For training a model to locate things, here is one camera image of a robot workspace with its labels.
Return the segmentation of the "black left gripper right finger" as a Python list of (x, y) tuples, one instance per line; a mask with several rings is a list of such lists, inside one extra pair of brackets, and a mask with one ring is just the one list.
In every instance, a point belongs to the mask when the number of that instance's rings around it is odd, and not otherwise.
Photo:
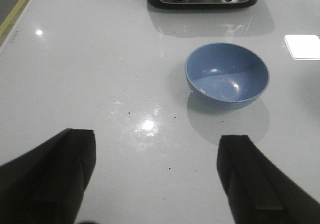
[(235, 223), (319, 223), (320, 204), (246, 135), (223, 135), (217, 172)]

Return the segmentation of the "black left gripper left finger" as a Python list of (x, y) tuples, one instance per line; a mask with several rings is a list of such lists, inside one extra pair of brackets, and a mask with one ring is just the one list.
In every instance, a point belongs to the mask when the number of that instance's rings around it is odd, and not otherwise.
[(95, 163), (94, 132), (65, 129), (1, 165), (1, 223), (74, 223)]

